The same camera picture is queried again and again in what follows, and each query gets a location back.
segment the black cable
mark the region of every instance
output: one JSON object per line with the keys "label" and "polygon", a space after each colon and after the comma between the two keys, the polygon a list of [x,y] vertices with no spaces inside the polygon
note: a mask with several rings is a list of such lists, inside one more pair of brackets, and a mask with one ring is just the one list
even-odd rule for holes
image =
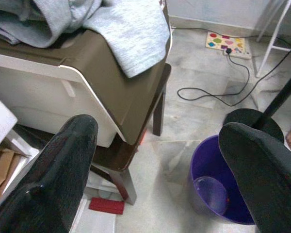
{"label": "black cable", "polygon": [[[172,29],[176,29],[176,30],[190,30],[190,29],[193,29],[193,30],[204,30],[204,31],[208,31],[208,32],[212,32],[212,33],[216,33],[220,36],[225,36],[221,33],[217,33],[215,31],[212,31],[212,30],[209,30],[209,29],[206,29],[206,28],[172,28]],[[258,37],[259,35],[249,35],[249,36],[228,36],[230,38],[252,38],[252,37]],[[282,42],[286,43],[287,45],[291,46],[291,43],[289,43],[288,41],[284,40],[284,39],[281,39],[280,37],[276,36],[276,39],[278,40],[281,40]]]}
{"label": "black cable", "polygon": [[[241,103],[241,102],[243,102],[252,92],[253,92],[253,90],[257,87],[257,85],[258,85],[258,83],[259,82],[261,82],[263,79],[265,79],[269,74],[271,74],[285,59],[286,59],[286,57],[289,55],[291,53],[291,50],[289,51],[289,52],[287,52],[286,53],[286,55],[280,60],[280,62],[273,68],[273,69],[271,69],[266,75],[264,75],[262,78],[260,78],[257,82],[256,82],[256,84],[253,86],[253,88],[249,91],[249,93],[245,96],[245,97],[243,97],[240,101],[238,101],[237,103],[235,103],[235,104],[229,104],[229,103],[226,103],[224,100],[222,100],[222,99],[220,99],[220,98],[218,98],[217,96],[231,96],[231,95],[238,95],[238,94],[240,94],[243,90],[244,90],[244,88],[247,86],[247,84],[248,84],[248,82],[249,82],[249,76],[250,76],[250,72],[249,72],[249,76],[248,76],[248,79],[247,79],[247,82],[246,82],[246,84],[245,84],[245,86],[241,89],[241,91],[240,92],[238,92],[238,93],[233,93],[233,94],[220,94],[220,95],[213,95],[213,94],[211,94],[211,93],[209,93],[208,91],[205,91],[205,90],[203,90],[203,89],[201,89],[201,88],[197,88],[197,87],[185,87],[185,88],[181,88],[181,89],[179,89],[178,91],[177,91],[177,95],[180,97],[180,98],[182,98],[182,99],[184,99],[184,100],[189,100],[189,101],[193,101],[193,100],[198,100],[198,99],[201,99],[201,98],[203,98],[203,97],[214,97],[214,98],[216,98],[217,100],[219,100],[219,101],[221,101],[222,103],[224,103],[225,105],[227,105],[227,106],[229,106],[229,107],[233,107],[233,106],[236,106],[237,104],[239,104],[239,103]],[[234,64],[236,64],[236,65],[241,65],[241,64],[238,64],[238,63],[235,63],[235,62],[233,62],[232,60],[231,60],[231,58],[230,58],[230,61],[232,62],[232,63],[234,63]],[[188,90],[188,89],[190,89],[190,90],[199,90],[199,91],[202,91],[202,92],[204,92],[204,93],[206,93],[207,95],[203,95],[203,96],[200,96],[200,97],[198,97],[198,98],[195,98],[195,99],[187,99],[187,98],[184,98],[183,96],[181,96],[180,95],[180,91],[182,91],[182,90]]]}

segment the black pole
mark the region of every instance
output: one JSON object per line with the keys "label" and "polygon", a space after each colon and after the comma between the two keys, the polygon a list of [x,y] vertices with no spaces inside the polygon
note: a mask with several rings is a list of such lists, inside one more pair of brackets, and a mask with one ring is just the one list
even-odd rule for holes
{"label": "black pole", "polygon": [[287,100],[291,95],[291,78],[283,89],[278,93],[275,99],[268,105],[264,113],[259,117],[259,119],[253,124],[252,128],[261,129],[264,124],[271,118],[271,116],[280,108],[280,106]]}

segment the gray fabric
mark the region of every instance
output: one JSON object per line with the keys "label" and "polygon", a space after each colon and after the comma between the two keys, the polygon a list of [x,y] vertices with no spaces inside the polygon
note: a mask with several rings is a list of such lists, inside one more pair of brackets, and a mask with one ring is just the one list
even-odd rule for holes
{"label": "gray fabric", "polygon": [[11,44],[46,48],[79,27],[99,32],[130,78],[165,56],[158,0],[0,0],[0,35]]}

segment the purple trash bin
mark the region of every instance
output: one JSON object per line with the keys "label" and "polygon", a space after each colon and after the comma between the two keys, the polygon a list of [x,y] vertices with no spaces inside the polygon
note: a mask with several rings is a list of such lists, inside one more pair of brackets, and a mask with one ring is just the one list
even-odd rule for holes
{"label": "purple trash bin", "polygon": [[223,222],[254,225],[236,180],[219,149],[219,136],[205,139],[194,151],[188,197],[198,214]]}

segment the black round base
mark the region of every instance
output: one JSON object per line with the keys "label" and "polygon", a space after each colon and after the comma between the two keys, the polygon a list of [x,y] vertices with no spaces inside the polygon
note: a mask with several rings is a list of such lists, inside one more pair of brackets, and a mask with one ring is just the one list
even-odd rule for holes
{"label": "black round base", "polygon": [[[223,122],[223,125],[230,122],[238,122],[248,126],[252,126],[262,114],[263,114],[262,112],[254,109],[249,108],[237,109],[227,114]],[[264,124],[262,129],[259,130],[268,133],[270,136],[273,136],[274,138],[277,138],[282,143],[284,142],[283,133],[280,127],[273,119],[269,119],[268,122]]]}

